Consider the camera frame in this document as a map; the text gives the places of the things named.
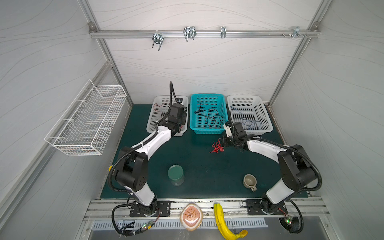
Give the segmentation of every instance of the beige mug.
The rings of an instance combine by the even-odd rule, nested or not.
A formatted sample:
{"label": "beige mug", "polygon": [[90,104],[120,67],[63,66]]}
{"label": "beige mug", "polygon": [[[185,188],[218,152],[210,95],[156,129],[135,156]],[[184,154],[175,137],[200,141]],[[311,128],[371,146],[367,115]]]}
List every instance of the beige mug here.
{"label": "beige mug", "polygon": [[247,174],[244,176],[243,185],[244,187],[251,189],[252,192],[257,190],[256,183],[257,183],[256,178],[253,175]]}

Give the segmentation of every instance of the teal plastic basket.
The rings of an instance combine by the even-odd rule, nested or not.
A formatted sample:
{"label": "teal plastic basket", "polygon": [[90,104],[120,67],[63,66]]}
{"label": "teal plastic basket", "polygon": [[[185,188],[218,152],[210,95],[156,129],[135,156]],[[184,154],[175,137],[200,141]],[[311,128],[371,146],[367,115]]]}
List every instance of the teal plastic basket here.
{"label": "teal plastic basket", "polygon": [[197,134],[220,134],[228,121],[222,94],[193,94],[189,113],[189,127]]}

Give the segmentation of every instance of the yellow banana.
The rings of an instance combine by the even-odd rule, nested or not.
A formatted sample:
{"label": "yellow banana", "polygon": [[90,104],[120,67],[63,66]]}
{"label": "yellow banana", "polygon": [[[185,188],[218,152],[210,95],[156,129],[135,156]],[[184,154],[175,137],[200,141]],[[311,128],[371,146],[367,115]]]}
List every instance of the yellow banana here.
{"label": "yellow banana", "polygon": [[221,205],[215,204],[214,210],[215,210],[217,228],[220,231],[221,235],[223,235],[223,237],[226,240],[236,240],[240,237],[245,237],[248,234],[247,230],[242,230],[238,234],[233,234],[227,227],[227,224],[225,223],[223,208],[221,207]]}

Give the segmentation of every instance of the dark green table mat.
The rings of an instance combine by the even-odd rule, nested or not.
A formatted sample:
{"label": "dark green table mat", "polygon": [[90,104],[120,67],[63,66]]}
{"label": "dark green table mat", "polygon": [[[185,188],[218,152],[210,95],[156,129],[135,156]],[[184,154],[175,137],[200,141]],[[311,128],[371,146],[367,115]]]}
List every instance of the dark green table mat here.
{"label": "dark green table mat", "polygon": [[[118,152],[122,147],[135,145],[149,135],[146,127],[151,107],[151,104],[133,106]],[[226,147],[224,152],[210,153],[214,149],[212,144],[221,136],[221,134],[195,134],[188,125],[183,136],[173,137],[163,144],[148,163],[148,185],[157,197],[160,199],[261,197],[280,179],[279,164],[260,154],[241,152],[234,147]],[[275,125],[272,132],[267,132],[262,137],[283,143]],[[177,187],[170,183],[167,176],[168,169],[174,164],[182,166],[185,174],[184,183]],[[243,177],[246,174],[256,177],[255,192],[243,186]],[[113,181],[113,184],[122,188],[116,181]],[[298,195],[298,197],[307,196],[306,192]],[[128,198],[128,194],[113,192],[105,183],[101,198]]]}

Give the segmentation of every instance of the white plastic basket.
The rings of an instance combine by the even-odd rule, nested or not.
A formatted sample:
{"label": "white plastic basket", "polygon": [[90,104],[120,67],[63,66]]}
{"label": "white plastic basket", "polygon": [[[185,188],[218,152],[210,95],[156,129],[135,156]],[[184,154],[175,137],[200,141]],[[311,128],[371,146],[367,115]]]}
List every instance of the white plastic basket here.
{"label": "white plastic basket", "polygon": [[247,134],[262,135],[273,130],[271,119],[259,96],[231,95],[227,98],[233,122],[241,122]]}
{"label": "white plastic basket", "polygon": [[[187,120],[185,122],[185,125],[182,125],[180,128],[180,132],[175,134],[175,137],[183,136],[183,133],[187,130],[188,126],[188,104],[189,100],[186,96],[178,96],[178,98],[182,98],[183,102],[182,104],[187,107]],[[172,98],[172,104],[176,103],[176,100]],[[169,95],[168,96],[157,96],[153,100],[151,113],[149,114],[149,119],[147,123],[147,132],[152,133],[155,131],[155,123],[156,121],[162,119],[165,114],[167,114],[169,108]]]}
{"label": "white plastic basket", "polygon": [[[86,86],[89,83],[45,137],[45,141],[66,155],[101,155],[127,98],[121,85],[95,86],[92,83],[92,88]],[[79,106],[70,114],[79,101]]]}

